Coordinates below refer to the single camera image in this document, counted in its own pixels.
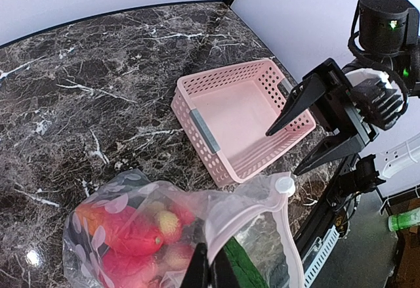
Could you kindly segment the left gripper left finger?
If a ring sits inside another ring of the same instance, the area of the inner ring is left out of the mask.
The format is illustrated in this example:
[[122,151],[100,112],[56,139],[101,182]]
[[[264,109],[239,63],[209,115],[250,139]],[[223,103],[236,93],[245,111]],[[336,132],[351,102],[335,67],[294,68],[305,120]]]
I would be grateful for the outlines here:
[[207,288],[209,285],[209,262],[205,243],[196,245],[180,288]]

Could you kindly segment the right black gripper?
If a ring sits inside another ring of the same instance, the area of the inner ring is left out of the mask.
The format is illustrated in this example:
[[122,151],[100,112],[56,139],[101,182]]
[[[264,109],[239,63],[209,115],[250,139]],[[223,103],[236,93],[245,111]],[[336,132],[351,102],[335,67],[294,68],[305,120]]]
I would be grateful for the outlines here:
[[325,163],[358,154],[379,134],[366,123],[350,99],[350,81],[341,68],[328,58],[303,76],[289,95],[279,117],[265,135],[272,136],[310,108],[323,129],[336,135],[322,139],[293,171],[303,175]]

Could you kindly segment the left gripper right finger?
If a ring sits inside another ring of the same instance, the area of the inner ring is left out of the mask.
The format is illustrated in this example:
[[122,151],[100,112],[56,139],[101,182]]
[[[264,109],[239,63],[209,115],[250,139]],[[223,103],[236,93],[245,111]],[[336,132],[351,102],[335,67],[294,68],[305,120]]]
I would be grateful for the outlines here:
[[210,267],[210,286],[213,288],[240,288],[230,261],[221,249]]

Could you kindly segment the green cucumber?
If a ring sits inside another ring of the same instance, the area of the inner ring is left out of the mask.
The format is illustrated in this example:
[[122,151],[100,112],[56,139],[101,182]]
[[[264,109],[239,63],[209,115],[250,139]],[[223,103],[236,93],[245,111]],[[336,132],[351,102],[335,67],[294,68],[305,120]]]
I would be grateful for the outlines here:
[[224,252],[242,288],[267,288],[268,285],[257,270],[245,249],[231,237],[224,245]]

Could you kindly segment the red lychee bunch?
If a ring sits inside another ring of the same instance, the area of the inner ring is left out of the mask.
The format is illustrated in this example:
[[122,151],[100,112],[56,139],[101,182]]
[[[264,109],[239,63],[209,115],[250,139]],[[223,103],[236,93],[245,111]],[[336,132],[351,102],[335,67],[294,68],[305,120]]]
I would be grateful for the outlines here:
[[146,215],[163,234],[163,245],[149,256],[132,256],[118,253],[108,247],[101,257],[101,277],[105,287],[163,287],[164,277],[170,272],[184,271],[192,257],[193,247],[181,241],[186,226],[195,221],[194,215],[172,203],[166,206],[153,201],[136,208]]

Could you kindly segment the clear zip top bag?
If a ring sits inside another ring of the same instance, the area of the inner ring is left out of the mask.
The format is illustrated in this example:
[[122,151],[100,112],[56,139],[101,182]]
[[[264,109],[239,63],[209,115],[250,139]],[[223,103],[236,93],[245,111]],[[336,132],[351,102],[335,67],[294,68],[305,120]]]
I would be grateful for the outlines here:
[[[212,287],[211,264],[231,237],[245,249],[268,287],[303,287],[303,264],[288,221],[287,205],[294,192],[290,173],[259,175],[233,192],[186,192],[171,182],[152,182],[135,169],[118,174],[80,204],[119,213],[127,206],[139,208],[153,201],[166,206],[176,203],[195,217],[184,228],[181,241],[189,243],[193,253],[197,244],[207,246],[208,287]],[[101,257],[108,251],[104,228],[100,225],[90,235],[86,221],[81,223],[75,209],[66,218],[62,237],[64,276],[72,287],[105,287],[101,281],[105,275]],[[186,270],[168,273],[163,287],[180,287]]]

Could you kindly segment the pink plastic basket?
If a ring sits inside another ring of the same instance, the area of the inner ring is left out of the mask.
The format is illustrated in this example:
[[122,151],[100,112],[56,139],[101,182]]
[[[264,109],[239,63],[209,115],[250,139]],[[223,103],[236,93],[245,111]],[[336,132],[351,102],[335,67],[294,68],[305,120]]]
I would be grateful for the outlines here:
[[267,58],[180,77],[171,108],[218,187],[265,170],[316,127],[305,110],[272,136],[285,75]]

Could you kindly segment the orange red mango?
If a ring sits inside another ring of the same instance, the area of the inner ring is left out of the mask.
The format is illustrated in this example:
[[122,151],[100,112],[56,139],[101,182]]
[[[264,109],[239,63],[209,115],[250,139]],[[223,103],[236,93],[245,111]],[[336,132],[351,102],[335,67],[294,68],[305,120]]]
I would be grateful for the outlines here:
[[93,207],[89,204],[80,204],[76,207],[75,212],[82,224],[86,221],[87,229],[90,235],[93,235],[96,229],[103,223],[103,207]]

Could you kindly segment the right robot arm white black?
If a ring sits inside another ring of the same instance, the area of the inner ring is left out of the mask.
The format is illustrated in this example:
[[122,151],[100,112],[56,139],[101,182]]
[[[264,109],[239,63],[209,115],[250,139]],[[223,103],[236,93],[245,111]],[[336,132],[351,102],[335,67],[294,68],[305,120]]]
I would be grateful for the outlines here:
[[340,68],[327,59],[292,89],[272,136],[311,110],[328,132],[296,167],[296,175],[335,160],[355,161],[337,175],[327,196],[334,209],[374,190],[395,173],[419,161],[415,136],[380,154],[360,152],[391,129],[419,96],[419,10],[408,0],[358,0],[348,49],[354,60]]

